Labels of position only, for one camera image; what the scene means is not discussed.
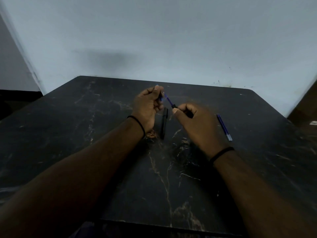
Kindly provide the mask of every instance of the black marble table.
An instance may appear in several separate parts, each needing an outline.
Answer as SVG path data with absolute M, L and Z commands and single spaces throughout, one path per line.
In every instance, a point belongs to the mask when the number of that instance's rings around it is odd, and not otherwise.
M 94 143 L 156 82 L 77 77 L 0 123 L 0 203 L 57 161 Z M 159 83 L 176 104 L 194 101 L 220 113 L 232 146 L 312 222 L 317 220 L 317 147 L 255 92 Z M 172 110 L 167 102 L 169 114 Z M 159 133 L 161 114 L 154 131 Z M 228 190 L 171 115 L 164 140 L 142 140 L 98 201 L 93 219 L 243 236 Z

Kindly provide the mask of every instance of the hand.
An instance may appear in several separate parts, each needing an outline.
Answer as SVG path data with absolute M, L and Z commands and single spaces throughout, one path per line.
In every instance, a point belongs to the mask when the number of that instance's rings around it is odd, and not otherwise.
M 163 87 L 156 85 L 143 90 L 134 99 L 132 115 L 140 121 L 146 133 L 154 126 L 155 114 L 164 108 L 158 99 L 163 90 Z
M 192 112 L 193 118 L 186 113 Z M 190 139 L 207 154 L 208 159 L 215 156 L 222 149 L 228 147 L 226 141 L 217 130 L 217 117 L 193 103 L 184 103 L 173 108 L 173 113 L 182 124 Z

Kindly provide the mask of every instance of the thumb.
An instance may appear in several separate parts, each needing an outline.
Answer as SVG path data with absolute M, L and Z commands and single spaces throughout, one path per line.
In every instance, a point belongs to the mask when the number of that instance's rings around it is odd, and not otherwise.
M 173 108 L 173 114 L 178 119 L 180 124 L 183 125 L 183 127 L 185 127 L 188 121 L 190 120 L 189 117 L 187 117 L 187 115 L 184 114 L 184 112 L 178 108 Z
M 149 94 L 149 98 L 153 101 L 158 99 L 160 92 L 161 92 L 160 86 L 156 85 L 152 93 Z

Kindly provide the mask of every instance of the white wall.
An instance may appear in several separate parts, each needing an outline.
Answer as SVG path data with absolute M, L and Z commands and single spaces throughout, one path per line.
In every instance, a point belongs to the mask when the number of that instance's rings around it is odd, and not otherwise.
M 1 16 L 0 89 L 40 91 Z
M 317 74 L 317 0 L 2 0 L 44 93 L 79 75 L 250 88 L 287 116 Z

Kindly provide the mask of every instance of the black wristband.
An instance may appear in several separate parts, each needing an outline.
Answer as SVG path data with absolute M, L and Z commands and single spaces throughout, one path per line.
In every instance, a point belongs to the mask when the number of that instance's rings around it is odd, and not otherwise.
M 141 126 L 141 129 L 143 130 L 143 137 L 142 138 L 144 138 L 145 137 L 145 130 L 144 130 L 142 124 L 140 123 L 140 121 L 136 117 L 134 117 L 133 115 L 129 115 L 129 116 L 127 116 L 127 118 L 133 118 L 135 121 L 137 121 L 137 123 Z
M 221 155 L 231 150 L 235 150 L 235 149 L 233 147 L 224 148 L 223 150 L 221 150 L 218 154 L 216 154 L 209 160 L 209 164 L 213 165 L 216 159 L 218 159 Z

